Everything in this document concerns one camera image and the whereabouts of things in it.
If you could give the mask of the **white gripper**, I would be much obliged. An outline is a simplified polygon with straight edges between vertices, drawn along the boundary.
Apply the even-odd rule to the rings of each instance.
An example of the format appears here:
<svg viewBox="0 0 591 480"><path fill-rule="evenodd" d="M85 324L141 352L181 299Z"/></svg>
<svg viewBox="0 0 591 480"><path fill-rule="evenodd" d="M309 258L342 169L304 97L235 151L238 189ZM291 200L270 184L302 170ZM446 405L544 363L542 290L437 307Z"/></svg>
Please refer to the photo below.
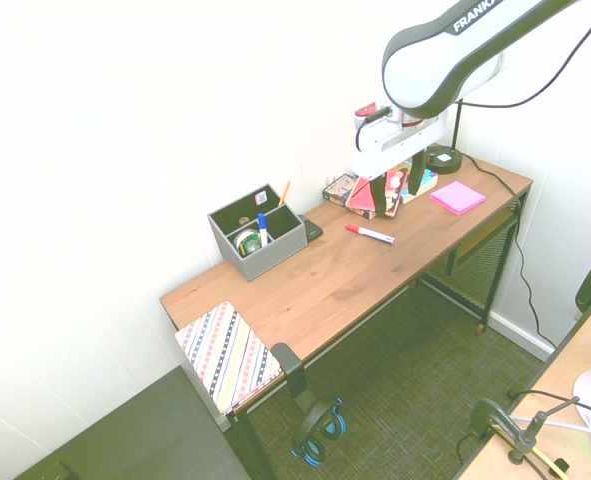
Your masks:
<svg viewBox="0 0 591 480"><path fill-rule="evenodd" d="M408 176L408 191L416 195L421 186L428 146L439 140L448 125L448 112L425 119L416 126L403 127L399 122L386 118L366 126L355 121L359 133L359 147L353 148L352 171L370 181L371 196L378 216L387 216L389 180L387 171L412 157Z"/></svg>

